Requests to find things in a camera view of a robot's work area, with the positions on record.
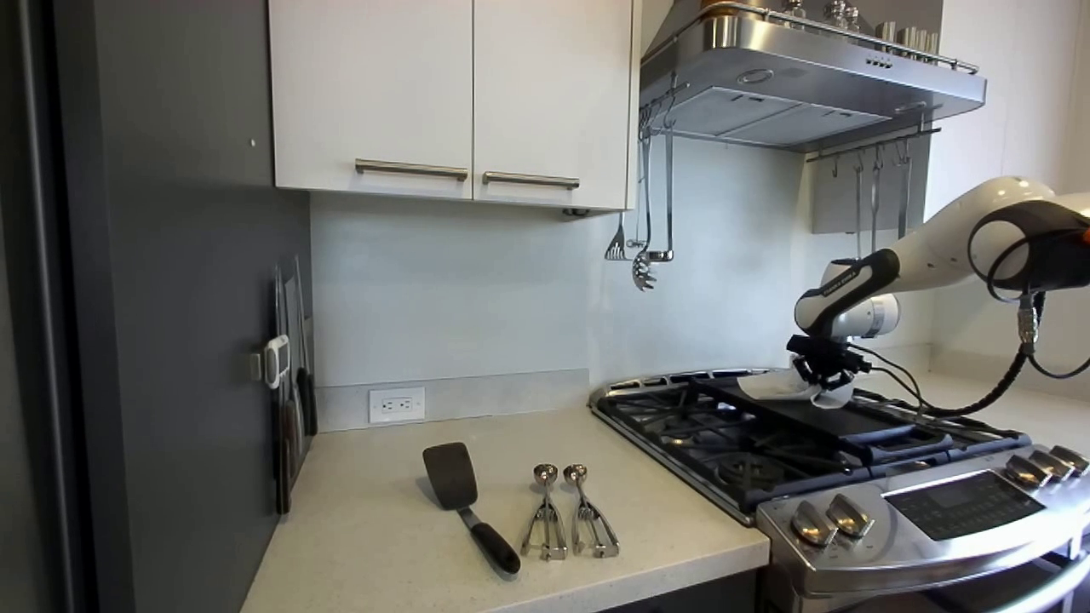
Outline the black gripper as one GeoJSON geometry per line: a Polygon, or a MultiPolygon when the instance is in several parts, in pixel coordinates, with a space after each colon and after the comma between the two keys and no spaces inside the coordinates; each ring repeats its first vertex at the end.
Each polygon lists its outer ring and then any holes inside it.
{"type": "Polygon", "coordinates": [[[819,390],[842,390],[852,385],[862,372],[869,372],[869,360],[837,342],[794,335],[786,342],[786,351],[797,376],[819,390]]]}

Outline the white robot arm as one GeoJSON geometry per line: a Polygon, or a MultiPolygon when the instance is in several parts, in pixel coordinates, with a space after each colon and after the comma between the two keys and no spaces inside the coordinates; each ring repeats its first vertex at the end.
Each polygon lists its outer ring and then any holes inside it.
{"type": "Polygon", "coordinates": [[[865,260],[835,269],[794,308],[794,367],[808,385],[842,390],[837,319],[880,298],[938,288],[978,275],[997,288],[1077,288],[1090,283],[1087,195],[1057,195],[1041,181],[992,178],[929,222],[865,260]]]}

